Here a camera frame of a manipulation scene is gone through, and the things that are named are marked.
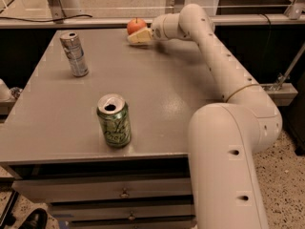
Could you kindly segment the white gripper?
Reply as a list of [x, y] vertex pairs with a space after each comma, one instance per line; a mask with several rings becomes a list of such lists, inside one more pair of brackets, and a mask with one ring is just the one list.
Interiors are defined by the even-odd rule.
[[130, 44], [147, 43], [154, 38], [155, 40], [165, 40], [166, 35], [163, 30], [163, 22], [165, 16], [160, 15], [152, 18], [144, 18], [147, 24], [151, 24], [151, 29], [143, 28], [140, 29], [127, 37]]

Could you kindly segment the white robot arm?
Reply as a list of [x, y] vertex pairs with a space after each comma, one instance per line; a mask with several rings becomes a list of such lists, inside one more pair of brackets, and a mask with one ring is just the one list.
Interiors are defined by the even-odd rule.
[[196, 4], [128, 30], [130, 44], [192, 40], [213, 76], [222, 101], [192, 116], [188, 158], [197, 229], [269, 229], [253, 154], [272, 146], [282, 116], [258, 82], [214, 34]]

